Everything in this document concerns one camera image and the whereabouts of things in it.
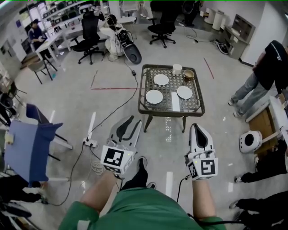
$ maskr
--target cup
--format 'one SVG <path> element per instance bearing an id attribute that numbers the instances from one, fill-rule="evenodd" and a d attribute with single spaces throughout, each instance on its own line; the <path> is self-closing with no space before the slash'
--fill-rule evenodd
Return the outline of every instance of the cup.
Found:
<path id="1" fill-rule="evenodd" d="M 181 70 L 182 70 L 182 66 L 179 65 L 179 64 L 174 64 L 173 65 L 173 70 L 172 70 L 172 73 L 175 74 L 175 75 L 178 75 L 181 73 Z"/>

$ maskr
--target black t-shirt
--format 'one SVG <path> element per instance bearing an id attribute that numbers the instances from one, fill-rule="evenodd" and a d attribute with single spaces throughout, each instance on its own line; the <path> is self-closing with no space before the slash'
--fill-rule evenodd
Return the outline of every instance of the black t-shirt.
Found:
<path id="1" fill-rule="evenodd" d="M 282 89 L 288 85 L 288 77 L 286 76 L 288 55 L 283 45 L 276 40 L 270 42 L 265 48 L 265 52 L 265 56 L 257 65 L 254 73 L 260 84 L 267 90 L 272 87 L 275 81 L 278 94 L 280 94 Z"/>

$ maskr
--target person's arm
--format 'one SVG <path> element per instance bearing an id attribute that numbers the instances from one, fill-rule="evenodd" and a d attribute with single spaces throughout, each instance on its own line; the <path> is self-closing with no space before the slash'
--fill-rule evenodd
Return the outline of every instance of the person's arm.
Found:
<path id="1" fill-rule="evenodd" d="M 116 181 L 117 178 L 111 171 L 105 171 L 100 180 L 84 193 L 80 202 L 100 213 L 107 203 Z"/>
<path id="2" fill-rule="evenodd" d="M 254 67 L 253 67 L 253 70 L 256 69 L 257 65 L 259 65 L 259 63 L 261 62 L 261 60 L 263 59 L 263 57 L 265 56 L 266 52 L 264 51 L 263 53 L 260 54 L 257 62 L 255 63 Z"/>
<path id="3" fill-rule="evenodd" d="M 207 180 L 192 181 L 193 216 L 198 220 L 215 217 L 216 210 Z"/>

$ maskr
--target white robot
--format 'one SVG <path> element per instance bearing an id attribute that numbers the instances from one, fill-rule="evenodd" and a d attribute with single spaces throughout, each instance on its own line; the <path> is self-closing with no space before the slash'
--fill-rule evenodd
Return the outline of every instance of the white robot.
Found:
<path id="1" fill-rule="evenodd" d="M 137 153 L 135 146 L 141 127 L 141 120 L 134 120 L 134 116 L 123 118 L 112 127 L 100 161 L 106 170 L 115 174 L 125 173 Z"/>
<path id="2" fill-rule="evenodd" d="M 192 180 L 205 180 L 218 175 L 218 158 L 211 135 L 200 125 L 192 124 L 190 152 L 185 156 Z"/>

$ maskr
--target white cord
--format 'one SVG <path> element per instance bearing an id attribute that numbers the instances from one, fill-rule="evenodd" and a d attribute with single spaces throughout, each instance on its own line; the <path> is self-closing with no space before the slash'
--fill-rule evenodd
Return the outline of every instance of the white cord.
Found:
<path id="1" fill-rule="evenodd" d="M 103 165 L 100 163 L 99 159 L 97 159 L 96 157 L 95 157 L 96 160 L 92 160 L 92 156 L 95 157 L 93 153 L 91 152 L 91 156 L 90 156 L 91 169 L 94 172 L 96 172 L 96 175 L 100 176 L 104 171 Z"/>

